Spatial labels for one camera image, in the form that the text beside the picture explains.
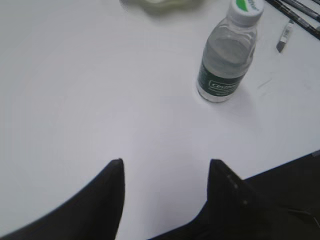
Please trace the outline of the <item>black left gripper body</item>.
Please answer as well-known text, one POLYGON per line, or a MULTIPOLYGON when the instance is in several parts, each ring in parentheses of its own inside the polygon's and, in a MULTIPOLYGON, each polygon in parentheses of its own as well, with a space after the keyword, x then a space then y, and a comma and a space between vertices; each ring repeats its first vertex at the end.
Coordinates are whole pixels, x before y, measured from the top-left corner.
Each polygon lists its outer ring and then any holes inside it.
POLYGON ((320 238, 320 152, 249 177, 245 180, 265 199, 287 211, 275 226, 275 240, 320 238))

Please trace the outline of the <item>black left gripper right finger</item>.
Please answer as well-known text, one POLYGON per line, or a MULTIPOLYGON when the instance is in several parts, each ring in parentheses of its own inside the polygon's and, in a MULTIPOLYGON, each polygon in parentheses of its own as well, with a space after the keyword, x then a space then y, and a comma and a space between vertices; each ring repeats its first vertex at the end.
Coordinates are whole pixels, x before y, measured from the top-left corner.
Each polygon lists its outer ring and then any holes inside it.
POLYGON ((222 160, 212 159, 207 199, 189 223, 157 240, 275 240, 274 211, 222 160))

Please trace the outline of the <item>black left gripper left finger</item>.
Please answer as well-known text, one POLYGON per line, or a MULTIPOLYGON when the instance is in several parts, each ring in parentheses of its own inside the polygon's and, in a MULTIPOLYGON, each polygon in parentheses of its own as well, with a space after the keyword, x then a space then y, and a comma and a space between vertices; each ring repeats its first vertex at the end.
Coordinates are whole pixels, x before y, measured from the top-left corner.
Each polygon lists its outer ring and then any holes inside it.
POLYGON ((40 219, 3 240, 114 240, 125 202, 121 158, 110 161, 83 189, 40 219))

